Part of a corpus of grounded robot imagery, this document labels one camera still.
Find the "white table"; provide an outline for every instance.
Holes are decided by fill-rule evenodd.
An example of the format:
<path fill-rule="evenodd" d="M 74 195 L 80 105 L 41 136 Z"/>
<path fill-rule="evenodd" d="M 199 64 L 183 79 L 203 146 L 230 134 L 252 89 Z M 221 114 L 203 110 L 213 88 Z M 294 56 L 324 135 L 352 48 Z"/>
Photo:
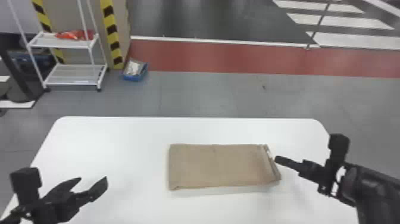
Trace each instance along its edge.
<path fill-rule="evenodd" d="M 167 189 L 172 143 L 268 144 L 274 155 L 323 164 L 328 133 L 312 119 L 64 117 L 45 139 L 32 166 L 43 196 L 81 176 L 75 191 L 107 176 L 108 191 L 69 223 L 357 223 L 355 209 L 317 193 L 317 185 L 279 166 L 275 186 Z M 6 214 L 16 206 L 13 197 Z"/>

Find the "white line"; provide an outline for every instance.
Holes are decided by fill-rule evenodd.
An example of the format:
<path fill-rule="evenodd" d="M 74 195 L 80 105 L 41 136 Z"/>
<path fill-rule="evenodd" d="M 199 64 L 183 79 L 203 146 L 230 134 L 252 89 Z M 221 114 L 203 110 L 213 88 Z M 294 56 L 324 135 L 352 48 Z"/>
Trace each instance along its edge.
<path fill-rule="evenodd" d="M 223 43 L 223 44 L 236 44 L 236 45 L 260 45 L 260 46 L 294 46 L 298 48 L 306 47 L 306 43 L 284 43 L 284 42 L 258 42 L 258 41 L 227 41 L 215 39 L 194 39 L 194 38 L 162 38 L 155 36 L 131 36 L 131 40 L 145 40 L 145 41 L 171 41 L 171 42 L 190 42 L 190 43 Z"/>
<path fill-rule="evenodd" d="M 288 16 L 298 24 L 316 25 L 320 19 L 320 15 L 308 15 L 288 13 Z M 374 18 L 353 18 L 353 17 L 338 17 L 325 16 L 321 22 L 322 26 L 341 26 L 355 28 L 370 28 L 370 29 L 386 29 L 393 30 L 394 28 L 382 23 Z"/>
<path fill-rule="evenodd" d="M 321 18 L 320 15 L 308 15 L 308 14 L 297 14 L 297 13 L 288 13 L 287 15 L 297 24 L 317 25 L 318 21 L 320 21 Z"/>
<path fill-rule="evenodd" d="M 0 100 L 0 108 L 32 108 L 35 100 L 29 102 L 12 102 L 9 100 Z"/>
<path fill-rule="evenodd" d="M 321 46 L 344 48 L 400 49 L 400 38 L 392 36 L 350 35 L 341 33 L 321 33 L 314 36 Z"/>
<path fill-rule="evenodd" d="M 0 82 L 7 82 L 9 78 L 9 76 L 0 76 Z"/>
<path fill-rule="evenodd" d="M 274 0 L 280 8 L 295 8 L 302 10 L 324 10 L 326 3 L 318 2 L 302 2 L 302 1 L 287 1 L 287 0 Z M 344 13 L 364 13 L 362 10 L 354 7 L 353 5 L 331 4 L 328 11 L 344 12 Z"/>
<path fill-rule="evenodd" d="M 400 10 L 398 8 L 395 8 L 388 3 L 381 1 L 381 0 L 364 0 L 365 2 L 368 2 L 372 5 L 375 5 L 378 8 L 381 8 L 389 13 L 392 13 L 393 15 L 397 15 L 400 17 Z"/>

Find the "brown paper bag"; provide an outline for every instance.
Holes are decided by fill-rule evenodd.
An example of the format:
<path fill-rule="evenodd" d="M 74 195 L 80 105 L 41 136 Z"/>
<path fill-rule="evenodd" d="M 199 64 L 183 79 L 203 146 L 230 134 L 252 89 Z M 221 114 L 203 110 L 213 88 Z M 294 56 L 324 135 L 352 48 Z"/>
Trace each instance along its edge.
<path fill-rule="evenodd" d="M 169 188 L 263 185 L 280 180 L 266 145 L 173 144 Z"/>

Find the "gray floor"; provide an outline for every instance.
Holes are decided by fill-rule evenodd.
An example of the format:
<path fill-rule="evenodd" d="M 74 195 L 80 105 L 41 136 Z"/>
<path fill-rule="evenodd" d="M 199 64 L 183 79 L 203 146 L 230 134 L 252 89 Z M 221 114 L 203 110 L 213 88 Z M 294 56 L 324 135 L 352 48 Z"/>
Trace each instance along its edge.
<path fill-rule="evenodd" d="M 0 211 L 12 194 L 9 172 L 29 165 L 53 122 L 70 115 L 315 118 L 351 138 L 348 161 L 400 178 L 399 86 L 400 79 L 152 71 L 140 83 L 111 73 L 101 93 L 52 91 L 33 109 L 0 118 Z"/>

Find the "blue box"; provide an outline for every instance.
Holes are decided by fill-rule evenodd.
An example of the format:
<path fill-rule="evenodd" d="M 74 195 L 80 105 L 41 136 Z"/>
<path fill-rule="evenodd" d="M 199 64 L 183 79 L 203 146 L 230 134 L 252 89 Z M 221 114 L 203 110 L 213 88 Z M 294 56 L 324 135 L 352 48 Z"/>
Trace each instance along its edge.
<path fill-rule="evenodd" d="M 137 72 L 135 74 L 128 73 L 129 70 L 128 66 L 130 65 L 130 63 L 135 63 L 136 65 L 139 65 Z M 140 82 L 147 75 L 147 71 L 148 71 L 148 63 L 144 63 L 138 60 L 129 60 L 126 63 L 122 77 L 124 80 L 128 80 L 131 82 Z"/>

